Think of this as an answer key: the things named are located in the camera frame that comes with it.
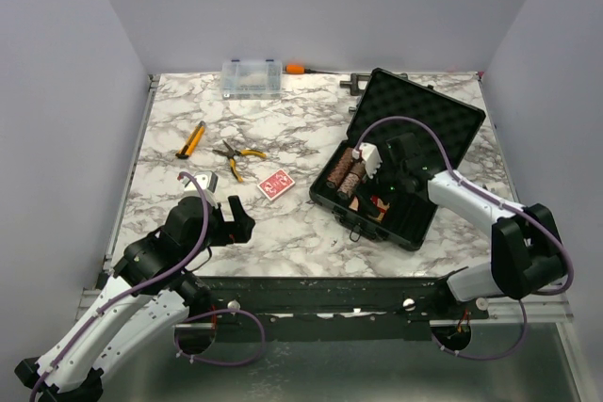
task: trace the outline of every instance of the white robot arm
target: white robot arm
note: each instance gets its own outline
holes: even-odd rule
[[[413,119],[392,117],[396,118],[418,124]],[[429,129],[425,124],[419,125]],[[392,184],[448,208],[490,239],[490,263],[465,268],[448,276],[448,289],[456,301],[500,296],[521,299],[564,275],[568,275],[571,283],[572,272],[568,271],[571,262],[563,256],[564,248],[555,221],[543,205],[527,207],[506,201],[467,181],[449,166],[447,157],[448,168],[433,172],[430,170],[431,162],[423,156],[414,134],[394,137],[388,141],[387,149],[391,165],[398,167],[397,181]],[[382,158],[374,144],[360,141],[352,155],[362,160],[370,178],[382,166]]]
[[[255,222],[238,197],[228,199],[234,221],[224,221],[214,173],[200,173],[198,182],[182,174],[192,184],[166,223],[126,248],[99,297],[56,346],[19,363],[30,400],[42,393],[40,402],[95,402],[103,381],[160,331],[212,311],[209,289],[185,267],[210,245],[248,242]]]

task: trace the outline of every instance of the pliers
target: pliers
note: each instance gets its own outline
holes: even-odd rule
[[[212,150],[215,154],[219,154],[219,155],[223,155],[224,157],[227,157],[228,160],[230,161],[230,171],[233,173],[233,176],[236,177],[236,180],[239,181],[240,183],[243,182],[243,178],[241,178],[240,174],[238,174],[238,171],[236,171],[236,161],[235,161],[235,156],[236,155],[257,155],[258,157],[261,157],[263,159],[266,158],[266,155],[264,153],[262,153],[261,151],[258,150],[235,150],[232,146],[230,146],[228,143],[226,143],[226,140],[223,140],[224,145],[226,146],[226,148],[228,148],[228,151],[222,151],[222,150]]]

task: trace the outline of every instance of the black carrying case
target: black carrying case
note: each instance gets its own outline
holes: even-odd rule
[[[406,133],[413,133],[422,154],[435,174],[444,170],[444,160],[432,138],[419,126],[409,122],[391,121],[373,129],[365,138],[379,149],[383,163],[377,176],[363,184],[365,192],[374,192],[389,209],[381,222],[350,209],[350,201],[342,201],[336,189],[326,185],[327,177],[347,148],[353,148],[360,135],[373,122],[391,116],[404,116],[424,122],[439,136],[454,168],[458,168],[473,138],[485,119],[485,112],[472,105],[437,93],[432,87],[423,87],[380,68],[373,70],[367,88],[358,105],[348,131],[326,167],[310,187],[310,198],[316,204],[330,209],[337,220],[356,233],[371,240],[389,240],[407,250],[423,245],[437,206],[425,194],[408,194],[391,185],[396,166],[385,141]]]

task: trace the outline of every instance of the brown roller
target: brown roller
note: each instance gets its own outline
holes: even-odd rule
[[[351,164],[353,164],[354,159],[351,156],[351,148],[348,148],[343,152],[343,155],[335,165],[333,171],[329,173],[327,177],[327,187],[329,188],[338,188],[341,185],[341,182],[350,171]]]
[[[337,190],[337,196],[341,200],[349,200],[356,190],[356,187],[365,177],[367,171],[365,169],[364,162],[356,162],[352,167],[346,178],[341,183],[339,190]]]

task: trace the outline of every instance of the gray wall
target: gray wall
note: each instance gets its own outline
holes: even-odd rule
[[[484,77],[525,203],[555,214],[576,265],[569,293],[603,394],[603,0],[527,0]]]
[[[0,399],[99,270],[148,79],[108,0],[0,0]]]
[[[312,67],[483,70],[524,0],[110,0],[151,72],[232,57]]]

